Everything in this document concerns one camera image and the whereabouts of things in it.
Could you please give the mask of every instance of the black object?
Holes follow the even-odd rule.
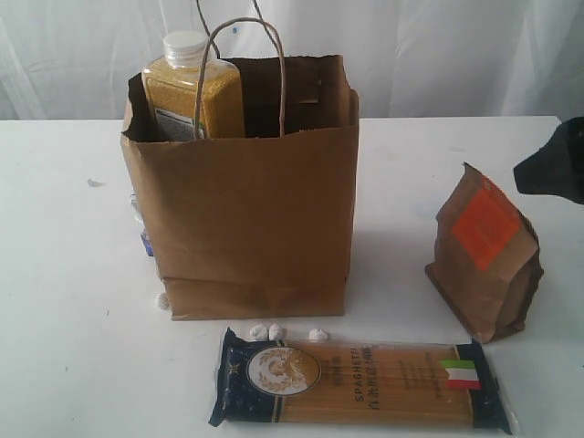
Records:
[[[584,204],[584,117],[556,128],[546,145],[513,170],[523,194],[553,194]]]

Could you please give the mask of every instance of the bottle label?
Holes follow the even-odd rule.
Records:
[[[154,109],[154,113],[156,114],[158,128],[165,139],[169,141],[194,140],[193,119],[160,108]],[[199,132],[201,137],[204,138],[202,123],[199,123]]]

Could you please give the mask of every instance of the white backdrop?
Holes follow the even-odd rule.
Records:
[[[251,0],[201,0],[210,27]],[[263,0],[290,55],[345,57],[364,117],[584,114],[584,0]],[[0,0],[0,119],[121,118],[127,79],[193,0]],[[273,56],[263,29],[225,57]]]

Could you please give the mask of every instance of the white marshmallow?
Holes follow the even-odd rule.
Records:
[[[267,340],[267,328],[264,324],[257,324],[249,330],[249,336],[253,340]]]
[[[162,310],[168,310],[168,308],[171,306],[171,304],[168,302],[168,297],[166,297],[165,292],[161,292],[156,296],[156,306]]]
[[[272,324],[268,336],[270,340],[282,340],[284,337],[284,329],[277,324]]]

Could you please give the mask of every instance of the spaghetti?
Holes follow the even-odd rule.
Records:
[[[478,343],[365,345],[224,337],[210,424],[369,423],[510,433]]]

